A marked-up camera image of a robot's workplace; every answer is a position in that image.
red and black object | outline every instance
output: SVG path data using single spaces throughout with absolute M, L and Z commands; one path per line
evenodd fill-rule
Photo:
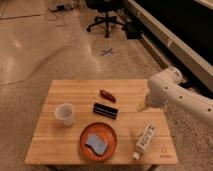
M 93 112 L 100 114 L 100 115 L 104 115 L 107 117 L 110 117 L 112 119 L 116 119 L 117 114 L 118 114 L 118 109 L 109 107 L 109 106 L 105 106 L 99 103 L 95 103 L 94 107 L 93 107 Z
M 105 90 L 100 90 L 100 95 L 101 95 L 101 97 L 103 97 L 106 100 L 109 100 L 113 103 L 116 102 L 116 98 L 111 93 L 109 93 Z

tube cap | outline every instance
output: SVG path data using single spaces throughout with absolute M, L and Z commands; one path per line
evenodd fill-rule
M 141 157 L 141 154 L 138 153 L 138 152 L 134 152 L 134 154 L 132 155 L 132 157 L 133 157 L 135 160 L 139 160 L 140 157 Z

table leg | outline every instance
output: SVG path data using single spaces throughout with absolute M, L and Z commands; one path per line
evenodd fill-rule
M 54 165 L 46 165 L 46 167 L 51 171 L 59 171 Z
M 151 165 L 151 167 L 147 171 L 155 171 L 158 165 Z

gray sponge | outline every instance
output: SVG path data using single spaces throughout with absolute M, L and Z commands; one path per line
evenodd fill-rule
M 106 144 L 100 137 L 98 137 L 98 135 L 94 133 L 89 134 L 86 145 L 99 156 L 102 156 L 108 147 L 108 144 Z

black eraser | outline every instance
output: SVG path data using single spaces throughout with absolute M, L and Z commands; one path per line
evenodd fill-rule
M 95 103 L 94 107 L 93 107 L 93 112 L 116 119 L 118 109 L 115 109 L 115 108 L 112 108 L 109 106 L 105 106 L 105 105 L 102 105 L 99 103 Z

